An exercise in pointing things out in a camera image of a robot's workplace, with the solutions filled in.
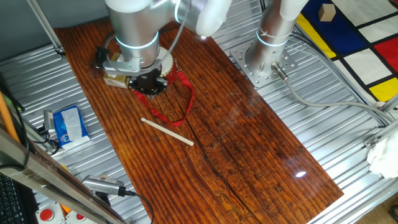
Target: wooden stick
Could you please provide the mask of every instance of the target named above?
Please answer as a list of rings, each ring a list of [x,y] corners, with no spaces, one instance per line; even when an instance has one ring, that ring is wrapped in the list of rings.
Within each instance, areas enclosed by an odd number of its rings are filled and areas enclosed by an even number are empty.
[[[174,133],[174,132],[172,132],[172,131],[170,131],[170,130],[168,130],[168,129],[166,129],[166,128],[163,128],[162,126],[160,126],[160,125],[158,125],[158,124],[155,124],[155,123],[153,123],[152,121],[148,121],[148,120],[145,119],[145,118],[141,118],[141,121],[144,122],[144,123],[147,123],[147,124],[151,125],[152,127],[158,129],[159,131],[163,131],[164,133],[166,133],[166,134],[168,134],[168,135],[170,135],[170,136],[172,136],[172,137],[175,137],[176,139],[180,140],[181,142],[184,142],[184,143],[187,143],[187,144],[190,145],[190,146],[193,146],[193,141],[190,141],[190,140],[188,140],[188,139],[182,137],[182,136],[179,135],[179,134],[176,134],[176,133]]]

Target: red button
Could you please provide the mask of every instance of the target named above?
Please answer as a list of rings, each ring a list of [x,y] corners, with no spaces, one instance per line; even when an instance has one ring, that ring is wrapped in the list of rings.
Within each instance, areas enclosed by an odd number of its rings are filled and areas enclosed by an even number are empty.
[[[83,221],[86,217],[84,217],[83,215],[77,214],[76,218],[79,221]]]
[[[42,210],[40,213],[40,219],[43,221],[50,221],[54,217],[54,213],[48,208]]]

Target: wooden board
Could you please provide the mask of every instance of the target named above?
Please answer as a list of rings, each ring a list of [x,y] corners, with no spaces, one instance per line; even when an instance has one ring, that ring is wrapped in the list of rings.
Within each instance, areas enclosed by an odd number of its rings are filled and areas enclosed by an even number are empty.
[[[56,33],[137,193],[152,202],[156,223],[306,223],[343,195],[213,39],[185,29],[172,52],[195,88],[192,111],[175,128],[131,90],[105,85],[93,68],[96,46],[112,29],[102,19]],[[160,44],[169,48],[176,33],[161,34]],[[150,104],[176,121],[189,97],[177,81]]]

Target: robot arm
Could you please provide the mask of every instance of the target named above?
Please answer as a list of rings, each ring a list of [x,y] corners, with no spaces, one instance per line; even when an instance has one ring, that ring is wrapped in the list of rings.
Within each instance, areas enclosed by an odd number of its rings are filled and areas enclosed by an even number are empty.
[[[232,0],[105,0],[116,39],[127,62],[139,58],[140,68],[151,66],[159,54],[159,30],[171,21],[198,35],[214,34],[226,19]]]
[[[99,67],[108,74],[126,75],[131,80],[150,75],[151,87],[133,85],[144,94],[155,86],[167,86],[160,78],[159,30],[175,21],[200,36],[213,35],[226,20],[232,0],[105,0],[116,40],[124,62],[111,62],[99,56]]]

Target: yellow square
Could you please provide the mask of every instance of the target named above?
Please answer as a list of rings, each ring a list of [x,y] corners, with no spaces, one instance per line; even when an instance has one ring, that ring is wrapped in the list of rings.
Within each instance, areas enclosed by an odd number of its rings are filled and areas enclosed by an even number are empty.
[[[398,94],[398,79],[393,78],[384,83],[380,83],[370,88],[370,91],[379,101],[389,101],[393,96]]]

